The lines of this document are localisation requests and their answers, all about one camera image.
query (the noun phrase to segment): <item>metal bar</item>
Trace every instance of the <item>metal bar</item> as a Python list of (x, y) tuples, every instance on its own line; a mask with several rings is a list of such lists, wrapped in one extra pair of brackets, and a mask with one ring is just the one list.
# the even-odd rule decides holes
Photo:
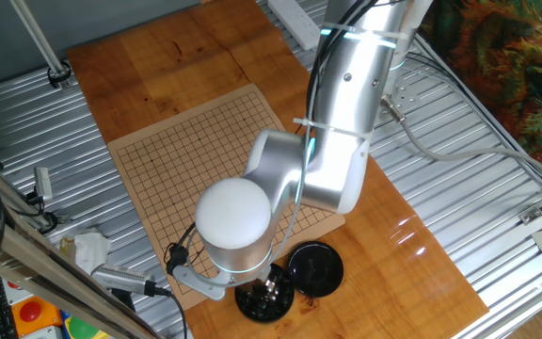
[[(12, 231), (8, 228), (5, 233), (2, 244), (4, 253), (23, 266), (38, 272), (40, 277), (49, 281), (53, 286), (57, 286), (60, 290), (66, 291), (69, 295), (81, 300), (95, 312), (109, 319), (111, 323), (117, 324), (119, 328), (126, 331), (126, 337), (161, 338), (135, 314), (133, 314), (135, 318), (141, 321), (136, 321), (133, 317), (128, 316), (132, 311), (119, 301), (112, 297), (104, 298), (104, 296), (111, 296), (109, 292), (105, 291), (75, 264), (68, 262), (64, 255), (51, 243), (47, 242), (34, 228), (21, 219), (14, 221), (16, 222), (16, 229)], [(58, 261), (64, 261), (64, 266), (55, 260), (56, 258)], [(67, 267), (74, 270), (75, 274), (83, 275), (83, 280), (71, 274)], [(99, 293), (83, 283), (85, 279), (92, 283), (93, 287), (91, 288), (99, 288)]]
[(9, 262), (9, 259), (10, 258), (6, 255), (0, 255), (1, 278), (17, 284), (35, 296), (39, 296), (41, 299), (54, 304), (60, 309), (86, 321), (89, 325), (100, 329), (109, 335), (116, 338), (126, 338), (126, 335), (121, 331), (117, 331), (113, 326), (108, 325), (106, 321), (101, 320), (100, 318), (102, 318), (102, 316), (94, 310), (77, 304), (76, 302), (73, 302), (72, 299), (65, 298), (65, 296), (54, 293), (52, 290), (36, 283), (35, 278), (37, 278), (39, 274), (28, 267), (15, 266), (14, 269), (10, 269), (9, 265), (5, 264), (5, 262)]
[(39, 47), (39, 50), (43, 54), (45, 61), (47, 61), (47, 64), (52, 69), (52, 71), (54, 71), (56, 75), (66, 73), (64, 72), (64, 67), (62, 66), (62, 63), (57, 58), (56, 53), (52, 49), (52, 46), (47, 41), (47, 38), (45, 38), (43, 31), (41, 31), (41, 28), (35, 20), (33, 13), (26, 5), (26, 2), (24, 0), (9, 1), (11, 2), (11, 5), (14, 6), (14, 9), (16, 9), (16, 13), (18, 13), (18, 16), (23, 21), (26, 30), (28, 30), (28, 33), (30, 33), (30, 36), (33, 37), (33, 40), (37, 44), (37, 47)]
[[(29, 214), (35, 214), (38, 212), (36, 208), (27, 204), (21, 193), (6, 180), (6, 178), (0, 173), (0, 191), (1, 199), (6, 206), (14, 208), (18, 211), (22, 211)], [(44, 216), (38, 217), (21, 217), (25, 219), (29, 224), (39, 230), (45, 230), (49, 227), (49, 220)]]

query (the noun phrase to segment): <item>wooden tabletop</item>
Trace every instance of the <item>wooden tabletop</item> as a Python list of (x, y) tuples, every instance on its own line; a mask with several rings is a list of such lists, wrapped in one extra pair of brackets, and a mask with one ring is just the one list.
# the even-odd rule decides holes
[[(304, 115), (309, 74), (253, 0), (215, 0), (67, 54), (106, 142), (250, 82), (288, 131)], [(487, 312), (374, 161), (345, 217), (320, 239), (343, 258), (334, 294), (296, 294), (285, 317), (260, 325), (238, 311), (228, 290), (222, 301), (187, 311), (194, 336), (446, 338)]]

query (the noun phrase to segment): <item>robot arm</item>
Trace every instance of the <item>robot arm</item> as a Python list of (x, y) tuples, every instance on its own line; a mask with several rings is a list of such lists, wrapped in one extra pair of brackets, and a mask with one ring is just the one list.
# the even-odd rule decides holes
[[(330, 0), (326, 22), (337, 23), (356, 2)], [(219, 275), (207, 282), (176, 266), (178, 281), (222, 299), (224, 287), (266, 277), (279, 218), (297, 197), (339, 214), (355, 207), (375, 116), (382, 98), (395, 90), (389, 70), (405, 60), (430, 4), (380, 0), (351, 28), (355, 33), (344, 35), (316, 94), (315, 138), (274, 130), (258, 135), (243, 177), (212, 185), (197, 205), (196, 229)]]

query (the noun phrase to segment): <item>white cable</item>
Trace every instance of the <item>white cable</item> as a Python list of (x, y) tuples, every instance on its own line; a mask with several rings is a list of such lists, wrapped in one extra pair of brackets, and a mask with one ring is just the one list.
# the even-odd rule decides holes
[[(468, 101), (466, 96), (463, 93), (461, 93), (460, 90), (456, 89), (453, 85), (449, 84), (446, 80), (441, 79), (441, 78), (436, 77), (436, 76), (433, 76), (433, 75), (430, 75), (430, 74), (418, 73), (418, 72), (416, 72), (414, 70), (411, 70), (409, 68), (406, 68), (406, 67), (404, 67), (404, 69), (408, 70), (408, 71), (411, 71), (411, 72), (414, 72), (417, 75), (427, 76), (427, 77), (437, 79), (437, 80), (441, 81), (442, 83), (447, 84), (449, 87), (451, 87), (451, 89), (458, 92), (466, 101)], [(515, 157), (517, 159), (520, 159), (522, 161), (525, 161), (525, 162), (529, 163), (530, 165), (534, 166), (539, 172), (542, 173), (542, 164), (540, 162), (538, 162), (537, 160), (531, 158), (528, 154), (525, 154), (525, 153), (522, 153), (522, 152), (519, 152), (519, 151), (514, 151), (514, 150), (508, 150), (508, 149), (502, 149), (502, 148), (487, 148), (487, 149), (481, 149), (481, 150), (463, 152), (463, 153), (457, 153), (457, 154), (449, 154), (449, 155), (434, 153), (434, 152), (426, 149), (425, 147), (423, 147), (423, 145), (420, 143), (420, 141), (415, 138), (415, 136), (413, 135), (413, 133), (409, 129), (407, 121), (402, 121), (401, 126), (405, 130), (406, 135), (411, 140), (411, 143), (413, 143), (413, 145), (418, 150), (420, 150), (420, 152), (424, 153), (425, 155), (427, 155), (427, 156), (429, 156), (429, 157), (431, 157), (431, 158), (433, 158), (435, 160), (438, 160), (438, 161), (457, 161), (457, 160), (462, 160), (462, 159), (466, 159), (466, 158), (469, 158), (469, 157), (473, 157), (473, 156), (476, 156), (476, 155), (500, 153), (500, 154), (505, 154), (505, 155), (512, 156), (512, 157)]]

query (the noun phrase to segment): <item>metal grate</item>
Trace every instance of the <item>metal grate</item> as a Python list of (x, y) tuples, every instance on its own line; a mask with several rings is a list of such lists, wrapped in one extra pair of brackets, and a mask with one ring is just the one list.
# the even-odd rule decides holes
[[(302, 51), (266, 1), (258, 3), (310, 69), (314, 52)], [(317, 24), (323, 22), (327, 1), (300, 4)], [(431, 56), (423, 42), (418, 47)], [(415, 61), (408, 61), (399, 72), (404, 90), (398, 104), (413, 133), (433, 151), (517, 147), (473, 99), (466, 100), (440, 80), (442, 75)], [(51, 88), (45, 70), (40, 70), (0, 84), (4, 174), (27, 192), (34, 184), (33, 168), (48, 167), (55, 196), (47, 210), (72, 218), (72, 226), (55, 231), (50, 239), (57, 243), (67, 232), (97, 228), (112, 240), (110, 264), (148, 271), (167, 286), (74, 77), (72, 82), (73, 90), (62, 93)], [(493, 325), (500, 329), (495, 335), (507, 333), (542, 308), (541, 299), (516, 313), (522, 302), (542, 290), (542, 253), (530, 237), (542, 229), (542, 220), (538, 226), (527, 227), (517, 217), (542, 198), (542, 186), (534, 174), (500, 155), (458, 162), (420, 157), (400, 127), (384, 114), (375, 128), (372, 156), (490, 308), (488, 315), (459, 336), (474, 337)], [(178, 310), (171, 300), (136, 296), (134, 302), (139, 315), (156, 330), (180, 330)]]

